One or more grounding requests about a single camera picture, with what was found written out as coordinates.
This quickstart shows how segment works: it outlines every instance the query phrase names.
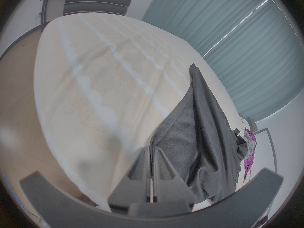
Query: wall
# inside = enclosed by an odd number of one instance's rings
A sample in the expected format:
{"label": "wall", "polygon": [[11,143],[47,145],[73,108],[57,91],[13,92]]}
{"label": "wall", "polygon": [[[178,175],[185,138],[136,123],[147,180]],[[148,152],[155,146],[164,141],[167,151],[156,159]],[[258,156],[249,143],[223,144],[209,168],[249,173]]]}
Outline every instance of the wall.
{"label": "wall", "polygon": [[[131,0],[126,16],[141,20],[152,0]],[[6,22],[0,35],[0,55],[21,35],[40,25],[42,1],[22,0]]]}
{"label": "wall", "polygon": [[[304,89],[285,107],[257,122],[258,129],[268,127],[275,146],[278,174],[284,177],[283,184],[273,202],[271,217],[292,191],[304,167]],[[273,156],[267,133],[256,135],[253,173],[263,167],[274,170]]]}

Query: wooden floor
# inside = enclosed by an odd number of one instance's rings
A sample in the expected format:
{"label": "wooden floor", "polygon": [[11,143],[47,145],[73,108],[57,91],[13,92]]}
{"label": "wooden floor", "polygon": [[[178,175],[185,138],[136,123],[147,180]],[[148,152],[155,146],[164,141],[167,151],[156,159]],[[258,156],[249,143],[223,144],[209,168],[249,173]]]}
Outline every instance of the wooden floor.
{"label": "wooden floor", "polygon": [[40,31],[17,43],[0,61],[0,172],[33,215],[19,181],[38,170],[70,195],[81,195],[51,154],[42,134],[33,92],[33,72]]}

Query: mattress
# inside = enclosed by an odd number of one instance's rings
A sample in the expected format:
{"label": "mattress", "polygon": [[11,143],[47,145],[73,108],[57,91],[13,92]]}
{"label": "mattress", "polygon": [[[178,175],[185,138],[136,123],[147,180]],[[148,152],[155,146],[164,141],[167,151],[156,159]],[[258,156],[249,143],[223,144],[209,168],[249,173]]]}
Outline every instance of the mattress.
{"label": "mattress", "polygon": [[110,211],[107,198],[186,94],[192,63],[231,130],[241,131],[226,89],[181,38],[101,13],[64,16],[44,29],[34,72],[41,128],[67,176],[101,209]]}

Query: teal curtain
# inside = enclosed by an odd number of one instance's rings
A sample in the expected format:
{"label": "teal curtain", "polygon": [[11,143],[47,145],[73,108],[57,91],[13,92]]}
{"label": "teal curtain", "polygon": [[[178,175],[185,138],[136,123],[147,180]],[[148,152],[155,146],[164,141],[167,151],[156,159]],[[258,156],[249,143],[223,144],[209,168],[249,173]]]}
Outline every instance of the teal curtain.
{"label": "teal curtain", "polygon": [[[265,0],[153,0],[143,21],[204,55]],[[204,59],[245,118],[261,120],[304,87],[304,53],[291,25],[266,2]]]}

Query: purple garment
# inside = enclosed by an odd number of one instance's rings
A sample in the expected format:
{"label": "purple garment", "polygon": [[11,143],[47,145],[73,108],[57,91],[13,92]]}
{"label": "purple garment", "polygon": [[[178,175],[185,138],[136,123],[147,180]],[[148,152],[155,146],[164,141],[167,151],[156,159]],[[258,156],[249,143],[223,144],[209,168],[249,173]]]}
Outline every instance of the purple garment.
{"label": "purple garment", "polygon": [[245,165],[245,177],[244,177],[244,180],[246,180],[246,176],[247,176],[247,173],[249,172],[250,168],[252,167],[253,165],[253,158],[254,158],[254,150],[255,150],[255,147],[256,147],[256,138],[255,136],[253,135],[253,132],[250,131],[249,129],[245,128],[245,131],[248,132],[250,138],[252,138],[252,140],[255,142],[255,146],[253,148],[253,153],[251,155],[249,155],[249,157],[244,160],[244,165]]}

